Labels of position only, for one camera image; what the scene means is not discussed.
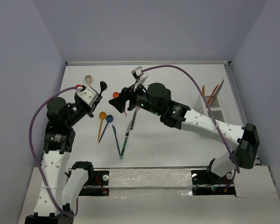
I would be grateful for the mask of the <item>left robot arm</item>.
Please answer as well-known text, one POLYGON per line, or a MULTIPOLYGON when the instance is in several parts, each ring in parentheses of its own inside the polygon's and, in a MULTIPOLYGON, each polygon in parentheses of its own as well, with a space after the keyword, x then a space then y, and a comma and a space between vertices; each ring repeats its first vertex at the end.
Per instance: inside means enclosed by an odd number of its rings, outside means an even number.
POLYGON ((33 213, 25 218, 27 224, 71 224, 78 213, 78 198, 85 184, 94 179, 93 164, 75 162, 70 176, 66 165, 75 138, 73 126, 84 116, 93 117, 102 99, 96 91, 82 90, 74 94, 74 103, 67 103, 58 94, 47 99, 33 115, 28 131, 31 154, 42 177, 42 185, 33 213), (32 143, 32 129, 40 110, 47 108, 42 159, 39 160, 32 143))

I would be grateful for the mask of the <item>dark brown wooden spoon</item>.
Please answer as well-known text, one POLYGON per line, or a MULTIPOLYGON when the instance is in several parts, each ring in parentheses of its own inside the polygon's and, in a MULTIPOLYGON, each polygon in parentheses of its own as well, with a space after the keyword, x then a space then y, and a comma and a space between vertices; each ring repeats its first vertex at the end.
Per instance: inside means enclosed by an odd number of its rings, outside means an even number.
POLYGON ((107 84, 104 81, 100 81, 100 93, 99 98, 102 99, 102 93, 107 89, 107 84))

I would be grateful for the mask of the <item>pink-handle metal knife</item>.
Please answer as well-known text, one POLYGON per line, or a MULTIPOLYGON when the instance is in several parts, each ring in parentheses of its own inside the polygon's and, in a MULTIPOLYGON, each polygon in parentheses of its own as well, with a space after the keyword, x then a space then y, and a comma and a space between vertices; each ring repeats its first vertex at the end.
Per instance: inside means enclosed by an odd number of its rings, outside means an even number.
POLYGON ((222 87, 223 87, 223 84, 224 84, 224 79, 223 79, 222 82, 219 84, 219 87, 218 87, 218 89, 216 90, 216 92, 215 92, 215 94, 214 94, 214 96, 213 96, 213 98, 212 98, 213 100, 218 96, 220 90, 221 90, 222 87))

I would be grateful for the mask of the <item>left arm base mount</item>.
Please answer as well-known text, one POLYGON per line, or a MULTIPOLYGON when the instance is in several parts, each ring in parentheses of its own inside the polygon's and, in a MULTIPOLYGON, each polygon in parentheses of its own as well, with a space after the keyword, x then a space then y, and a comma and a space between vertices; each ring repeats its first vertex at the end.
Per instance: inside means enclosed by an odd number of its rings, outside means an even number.
POLYGON ((109 171, 94 170, 94 176, 82 187, 79 196, 109 196, 109 171))

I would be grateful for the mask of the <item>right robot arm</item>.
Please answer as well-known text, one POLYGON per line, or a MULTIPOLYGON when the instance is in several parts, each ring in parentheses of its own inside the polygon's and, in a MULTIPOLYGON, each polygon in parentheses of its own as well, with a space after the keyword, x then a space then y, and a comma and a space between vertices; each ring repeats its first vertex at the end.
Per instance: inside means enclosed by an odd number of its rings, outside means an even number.
POLYGON ((161 83, 150 84, 147 89, 143 85, 125 87, 118 97, 109 100, 109 104, 120 113, 138 107, 159 116, 161 123, 170 128, 194 132, 229 146, 227 153, 212 159, 208 165, 205 177, 211 183, 237 168, 254 167, 259 148, 255 125, 238 126, 213 120, 173 101, 171 91, 161 83))

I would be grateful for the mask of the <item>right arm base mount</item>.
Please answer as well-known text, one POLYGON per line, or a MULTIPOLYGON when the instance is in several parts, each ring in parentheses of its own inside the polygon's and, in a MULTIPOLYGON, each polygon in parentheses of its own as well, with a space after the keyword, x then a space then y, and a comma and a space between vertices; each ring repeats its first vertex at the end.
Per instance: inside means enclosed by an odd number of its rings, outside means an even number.
POLYGON ((192 192, 195 196, 236 195, 232 171, 224 177, 207 172, 206 169, 192 170, 191 174, 192 192))

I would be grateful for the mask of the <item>black-handle metal knife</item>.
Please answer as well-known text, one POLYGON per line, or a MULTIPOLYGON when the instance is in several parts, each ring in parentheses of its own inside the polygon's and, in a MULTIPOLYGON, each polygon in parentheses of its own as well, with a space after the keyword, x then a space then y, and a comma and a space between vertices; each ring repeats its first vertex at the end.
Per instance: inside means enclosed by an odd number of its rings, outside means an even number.
POLYGON ((135 111, 134 111, 134 114, 133 114, 130 130, 133 130, 135 119, 136 119, 136 115, 137 115, 137 112, 139 111, 139 109, 140 109, 139 107, 135 107, 135 111))

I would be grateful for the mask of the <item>orange-red plastic knife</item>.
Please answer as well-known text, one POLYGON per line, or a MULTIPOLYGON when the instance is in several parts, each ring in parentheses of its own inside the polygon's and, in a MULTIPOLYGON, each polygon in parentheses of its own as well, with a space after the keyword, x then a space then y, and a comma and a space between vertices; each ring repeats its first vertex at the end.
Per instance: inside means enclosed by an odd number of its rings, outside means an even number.
POLYGON ((214 96, 216 90, 218 89, 218 87, 219 87, 219 85, 217 85, 217 86, 213 89, 213 91, 212 91, 212 93, 211 93, 211 95, 210 95, 210 97, 209 97, 209 99, 208 99, 208 101, 207 101, 207 104, 208 104, 208 105, 210 104, 210 102, 211 102, 211 100, 212 100, 212 98, 213 98, 213 96, 214 96))

